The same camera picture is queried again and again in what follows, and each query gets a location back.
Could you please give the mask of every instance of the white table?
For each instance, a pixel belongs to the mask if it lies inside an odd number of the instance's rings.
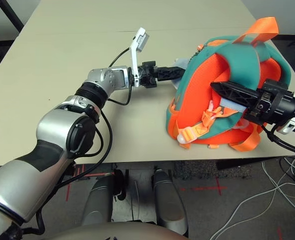
[[[240,35],[255,19],[240,0],[42,0],[0,64],[0,165],[30,152],[36,144],[41,117],[73,95],[93,68],[107,67],[132,41],[139,27],[150,38],[139,63],[170,66],[189,58],[211,37]],[[131,65],[125,54],[116,65]],[[295,91],[292,71],[290,90]],[[113,93],[125,101],[127,90]],[[106,162],[239,159],[293,155],[261,134],[251,152],[227,145],[183,149],[165,129],[166,108],[175,95],[170,82],[157,88],[133,89],[128,106],[107,102],[103,111],[113,129],[113,146]],[[102,120],[98,126],[108,143]],[[295,145],[295,134],[282,136]],[[100,156],[80,158],[94,163]]]

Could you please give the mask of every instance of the wall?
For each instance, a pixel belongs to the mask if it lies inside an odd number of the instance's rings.
[[[19,19],[26,24],[40,0],[7,0]],[[14,40],[19,32],[0,9],[0,41]]]
[[[295,35],[295,0],[242,0],[256,18],[276,17],[280,34]]]

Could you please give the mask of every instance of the silver robot arm segment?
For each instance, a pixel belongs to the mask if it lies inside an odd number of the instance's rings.
[[[40,120],[35,148],[0,167],[0,236],[28,222],[67,167],[92,147],[105,102],[113,91],[129,88],[128,71],[126,66],[90,71],[75,95]]]

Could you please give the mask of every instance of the backpack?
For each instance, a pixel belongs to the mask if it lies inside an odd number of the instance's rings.
[[[197,48],[166,111],[166,130],[184,148],[229,144],[235,150],[253,150],[262,128],[242,118],[240,105],[226,103],[210,83],[240,84],[257,90],[265,80],[290,84],[291,72],[279,52],[265,43],[279,33],[274,17],[258,19],[241,36],[220,36]]]

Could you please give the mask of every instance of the white bracket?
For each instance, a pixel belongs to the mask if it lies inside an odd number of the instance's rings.
[[[137,51],[142,52],[144,46],[148,41],[149,35],[146,34],[146,30],[143,27],[140,27],[137,31],[133,42],[129,46],[132,56],[132,74],[134,76],[134,86],[138,87],[140,85],[139,70],[138,70],[138,60],[137,60]]]

